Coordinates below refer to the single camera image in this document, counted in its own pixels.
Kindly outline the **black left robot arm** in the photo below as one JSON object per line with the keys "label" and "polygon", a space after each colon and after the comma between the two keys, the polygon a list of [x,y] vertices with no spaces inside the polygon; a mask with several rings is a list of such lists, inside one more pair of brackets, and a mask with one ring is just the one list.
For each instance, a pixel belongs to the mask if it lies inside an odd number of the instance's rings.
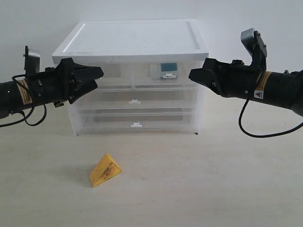
{"label": "black left robot arm", "polygon": [[80,65],[72,58],[62,59],[55,68],[21,75],[21,80],[0,84],[0,117],[5,118],[33,106],[73,104],[95,90],[98,87],[96,80],[103,76],[100,67]]}

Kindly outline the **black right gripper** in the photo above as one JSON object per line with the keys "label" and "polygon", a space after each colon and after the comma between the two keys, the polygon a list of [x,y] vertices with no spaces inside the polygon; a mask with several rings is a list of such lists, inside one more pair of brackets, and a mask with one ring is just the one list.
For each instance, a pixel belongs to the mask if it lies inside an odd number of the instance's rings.
{"label": "black right gripper", "polygon": [[240,60],[225,63],[207,58],[203,68],[192,69],[188,78],[222,97],[247,99],[262,72]]}

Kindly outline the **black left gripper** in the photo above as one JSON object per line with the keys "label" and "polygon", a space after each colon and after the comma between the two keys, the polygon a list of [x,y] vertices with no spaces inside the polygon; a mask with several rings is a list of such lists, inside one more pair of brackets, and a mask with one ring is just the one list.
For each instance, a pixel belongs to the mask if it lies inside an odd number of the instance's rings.
{"label": "black left gripper", "polygon": [[[61,105],[66,101],[75,103],[85,94],[95,90],[95,82],[104,76],[100,67],[85,66],[74,63],[72,58],[62,59],[55,68],[48,68],[43,72],[26,72],[26,81],[33,97],[35,106],[49,103]],[[75,88],[74,82],[88,82]]]}

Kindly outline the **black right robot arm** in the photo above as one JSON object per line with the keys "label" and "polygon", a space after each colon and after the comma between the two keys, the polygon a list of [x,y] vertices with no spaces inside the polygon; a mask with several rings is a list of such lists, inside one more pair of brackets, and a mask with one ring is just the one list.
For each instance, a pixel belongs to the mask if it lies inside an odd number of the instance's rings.
{"label": "black right robot arm", "polygon": [[207,58],[192,69],[189,79],[226,98],[249,99],[303,114],[303,73],[279,73],[253,68],[241,60],[232,63]]}

